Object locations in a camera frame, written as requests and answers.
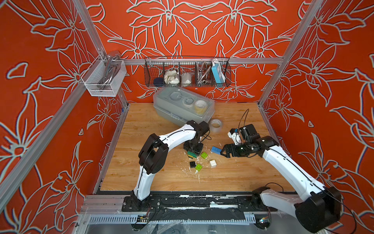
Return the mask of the dark green lego brick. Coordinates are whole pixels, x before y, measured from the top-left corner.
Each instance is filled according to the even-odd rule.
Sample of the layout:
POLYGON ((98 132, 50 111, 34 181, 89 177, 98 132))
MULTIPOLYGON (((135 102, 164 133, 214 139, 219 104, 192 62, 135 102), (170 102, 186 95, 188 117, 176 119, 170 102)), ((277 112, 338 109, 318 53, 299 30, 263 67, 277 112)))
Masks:
POLYGON ((198 155, 196 155, 196 154, 193 153, 193 152, 188 151, 187 154, 188 154, 188 157, 191 158, 191 159, 196 159, 196 158, 198 158, 198 155))

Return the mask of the blue long lego brick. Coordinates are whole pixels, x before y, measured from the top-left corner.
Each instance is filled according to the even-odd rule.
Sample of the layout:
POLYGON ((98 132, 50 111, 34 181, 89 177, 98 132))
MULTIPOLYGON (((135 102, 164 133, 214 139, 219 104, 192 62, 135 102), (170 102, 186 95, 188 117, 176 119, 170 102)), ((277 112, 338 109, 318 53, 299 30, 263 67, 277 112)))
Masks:
POLYGON ((212 153, 214 153, 214 154, 221 155, 221 151, 222 151, 222 149, 217 148, 217 147, 215 147, 215 146, 212 146, 212 148, 211 148, 210 151, 211 151, 212 153))

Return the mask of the white lego brick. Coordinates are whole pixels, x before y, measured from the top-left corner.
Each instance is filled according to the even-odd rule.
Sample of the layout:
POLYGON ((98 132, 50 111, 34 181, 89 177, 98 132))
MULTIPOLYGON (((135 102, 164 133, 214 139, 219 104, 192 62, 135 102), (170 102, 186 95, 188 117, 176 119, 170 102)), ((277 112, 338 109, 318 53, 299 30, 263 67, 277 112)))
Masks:
POLYGON ((217 166, 217 163, 215 160, 210 160, 209 163, 210 163, 211 168, 215 168, 217 166))

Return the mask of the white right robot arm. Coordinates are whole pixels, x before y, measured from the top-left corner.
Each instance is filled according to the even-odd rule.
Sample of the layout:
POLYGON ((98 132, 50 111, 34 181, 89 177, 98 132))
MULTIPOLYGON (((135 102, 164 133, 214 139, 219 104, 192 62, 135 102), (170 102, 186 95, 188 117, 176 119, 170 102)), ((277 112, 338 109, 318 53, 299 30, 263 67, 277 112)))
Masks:
POLYGON ((341 193, 333 187, 324 186, 309 175, 272 137, 253 138, 241 144, 226 144, 221 155, 226 158, 258 155, 277 169, 297 193, 297 196, 291 196, 267 186, 260 187, 252 194, 254 209, 273 207, 295 217, 311 233, 317 233, 340 220, 341 193))

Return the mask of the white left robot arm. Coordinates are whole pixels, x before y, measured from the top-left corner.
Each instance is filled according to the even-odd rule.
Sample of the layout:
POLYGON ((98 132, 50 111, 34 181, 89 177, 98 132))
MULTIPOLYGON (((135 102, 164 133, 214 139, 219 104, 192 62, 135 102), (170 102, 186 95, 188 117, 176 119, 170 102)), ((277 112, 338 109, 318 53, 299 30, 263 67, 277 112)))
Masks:
POLYGON ((164 167, 169 151, 183 144, 186 151, 199 155, 204 146, 202 141, 208 138, 209 133, 207 122, 188 121, 171 133, 160 136, 151 134, 138 155, 140 172, 131 192, 132 200, 139 205, 150 195, 153 179, 164 167))

